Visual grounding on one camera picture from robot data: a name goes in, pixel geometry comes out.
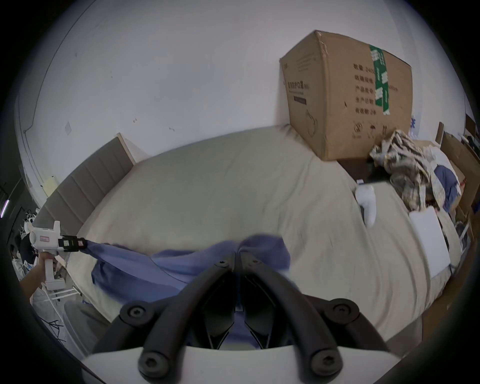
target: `blue cloth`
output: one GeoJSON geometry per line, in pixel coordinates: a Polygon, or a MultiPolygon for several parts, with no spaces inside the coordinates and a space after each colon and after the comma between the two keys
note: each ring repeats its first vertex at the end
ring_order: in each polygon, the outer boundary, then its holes
{"type": "Polygon", "coordinates": [[[444,210],[450,212],[450,207],[458,196],[458,191],[456,190],[458,181],[456,180],[454,173],[443,165],[438,165],[434,172],[445,189],[444,210]]]}
{"type": "MultiPolygon", "coordinates": [[[[202,271],[241,251],[250,252],[280,272],[290,267],[290,254],[283,239],[271,235],[254,235],[241,242],[222,241],[201,251],[165,250],[151,257],[122,246],[92,241],[82,250],[98,260],[92,270],[93,283],[122,304],[133,300],[152,302],[174,296],[202,271]]],[[[256,345],[241,313],[235,313],[235,324],[228,341],[256,345]]]]}

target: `gray headboard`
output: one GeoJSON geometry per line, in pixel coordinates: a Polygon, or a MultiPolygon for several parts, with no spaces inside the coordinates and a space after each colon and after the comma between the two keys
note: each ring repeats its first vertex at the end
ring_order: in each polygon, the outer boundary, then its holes
{"type": "Polygon", "coordinates": [[[132,169],[131,156],[117,136],[80,164],[47,199],[33,225],[76,235],[105,195],[132,169]]]}

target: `white paper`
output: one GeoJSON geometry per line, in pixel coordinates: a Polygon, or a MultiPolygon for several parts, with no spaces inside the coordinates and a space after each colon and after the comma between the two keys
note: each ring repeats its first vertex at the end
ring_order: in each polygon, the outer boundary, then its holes
{"type": "Polygon", "coordinates": [[[413,228],[427,257],[430,278],[434,278],[450,264],[445,238],[433,207],[409,213],[413,228]]]}

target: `pile of clothes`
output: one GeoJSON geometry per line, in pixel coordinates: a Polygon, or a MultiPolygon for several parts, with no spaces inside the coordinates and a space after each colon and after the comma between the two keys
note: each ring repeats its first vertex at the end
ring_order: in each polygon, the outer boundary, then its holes
{"type": "Polygon", "coordinates": [[[390,182],[409,211],[428,206],[449,212],[461,194],[460,183],[447,156],[437,147],[423,150],[402,131],[395,131],[370,152],[375,166],[391,174],[390,182]]]}

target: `bedding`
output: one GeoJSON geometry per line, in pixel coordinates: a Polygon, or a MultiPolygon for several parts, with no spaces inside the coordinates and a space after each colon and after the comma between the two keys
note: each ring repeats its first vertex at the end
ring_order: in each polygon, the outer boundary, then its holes
{"type": "MultiPolygon", "coordinates": [[[[374,184],[377,218],[370,229],[355,187],[337,162],[317,158],[290,126],[243,131],[135,165],[78,236],[146,254],[199,250],[257,233],[282,236],[291,255],[289,277],[303,293],[353,300],[387,340],[425,311],[450,272],[430,280],[408,210],[390,184],[374,184]]],[[[458,264],[453,223],[446,212],[439,219],[458,264]]],[[[92,283],[95,264],[73,253],[67,270],[112,321],[121,304],[92,283]]]]}

